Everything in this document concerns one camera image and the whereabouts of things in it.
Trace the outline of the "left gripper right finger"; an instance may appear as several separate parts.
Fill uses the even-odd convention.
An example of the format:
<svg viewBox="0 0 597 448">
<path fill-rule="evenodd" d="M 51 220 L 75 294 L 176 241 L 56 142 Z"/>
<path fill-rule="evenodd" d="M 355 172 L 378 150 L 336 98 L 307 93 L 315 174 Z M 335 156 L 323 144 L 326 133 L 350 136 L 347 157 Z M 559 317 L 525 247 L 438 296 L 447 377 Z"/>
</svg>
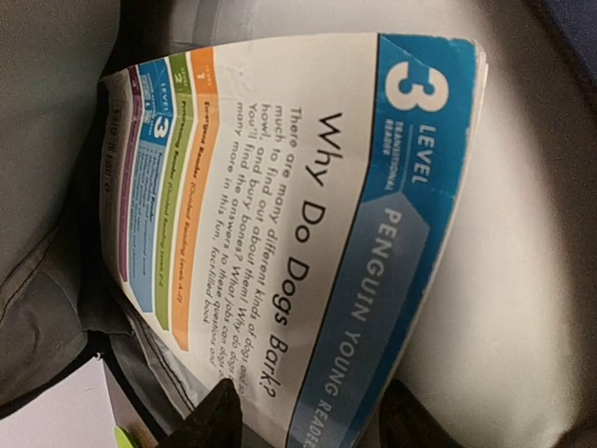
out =
<svg viewBox="0 0 597 448">
<path fill-rule="evenodd" d="M 379 439 L 387 447 L 462 447 L 399 380 L 384 392 L 379 410 Z M 595 447 L 596 419 L 565 432 L 554 447 Z"/>
</svg>

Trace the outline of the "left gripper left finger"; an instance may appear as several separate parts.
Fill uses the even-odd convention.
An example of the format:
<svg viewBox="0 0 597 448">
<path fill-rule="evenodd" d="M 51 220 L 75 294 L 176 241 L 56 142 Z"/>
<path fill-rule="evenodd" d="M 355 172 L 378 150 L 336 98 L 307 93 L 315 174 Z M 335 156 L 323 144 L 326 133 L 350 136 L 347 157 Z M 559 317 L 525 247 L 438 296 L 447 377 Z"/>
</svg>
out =
<svg viewBox="0 0 597 448">
<path fill-rule="evenodd" d="M 230 379 L 221 380 L 160 448 L 241 447 L 243 413 Z"/>
</svg>

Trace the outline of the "navy blue backpack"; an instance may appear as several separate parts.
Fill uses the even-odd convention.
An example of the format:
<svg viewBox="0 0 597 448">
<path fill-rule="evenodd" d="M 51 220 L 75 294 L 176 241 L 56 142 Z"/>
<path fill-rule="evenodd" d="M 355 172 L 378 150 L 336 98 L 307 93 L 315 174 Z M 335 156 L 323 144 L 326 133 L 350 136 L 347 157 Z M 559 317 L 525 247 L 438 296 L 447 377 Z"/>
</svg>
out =
<svg viewBox="0 0 597 448">
<path fill-rule="evenodd" d="M 157 432 L 191 400 L 148 355 L 96 250 L 101 75 L 257 37 L 476 39 L 489 81 L 472 161 L 397 379 L 464 447 L 554 447 L 596 419 L 592 1 L 5 1 L 1 414 L 106 355 Z"/>
</svg>

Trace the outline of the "Penguin young readers book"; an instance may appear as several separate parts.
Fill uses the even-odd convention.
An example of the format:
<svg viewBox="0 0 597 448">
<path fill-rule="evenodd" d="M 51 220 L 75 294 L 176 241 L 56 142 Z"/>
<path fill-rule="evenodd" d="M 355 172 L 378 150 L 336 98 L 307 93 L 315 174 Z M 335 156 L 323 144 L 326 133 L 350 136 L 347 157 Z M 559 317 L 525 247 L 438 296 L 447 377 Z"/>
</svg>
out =
<svg viewBox="0 0 597 448">
<path fill-rule="evenodd" d="M 289 35 L 104 78 L 104 259 L 273 447 L 353 447 L 451 231 L 487 63 L 432 35 Z"/>
</svg>

